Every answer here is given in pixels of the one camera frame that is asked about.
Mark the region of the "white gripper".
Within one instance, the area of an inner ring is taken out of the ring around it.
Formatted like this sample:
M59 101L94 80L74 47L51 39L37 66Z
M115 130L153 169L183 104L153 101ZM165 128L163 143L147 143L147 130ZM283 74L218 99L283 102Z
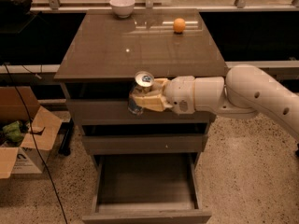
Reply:
M155 78L150 88L151 91L164 91L153 96L137 96L132 98L138 106L148 110L163 112L171 108L176 114L192 114L194 108L194 81L195 77L176 77L171 81L168 78Z

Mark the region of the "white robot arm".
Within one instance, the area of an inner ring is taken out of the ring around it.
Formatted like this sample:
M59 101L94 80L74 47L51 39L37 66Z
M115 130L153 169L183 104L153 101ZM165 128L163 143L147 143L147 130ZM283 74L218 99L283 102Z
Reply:
M251 119L262 113L299 141L299 96L263 70L248 64L231 68L225 77L155 78L135 75L129 110L172 110L178 115L206 111L229 119Z

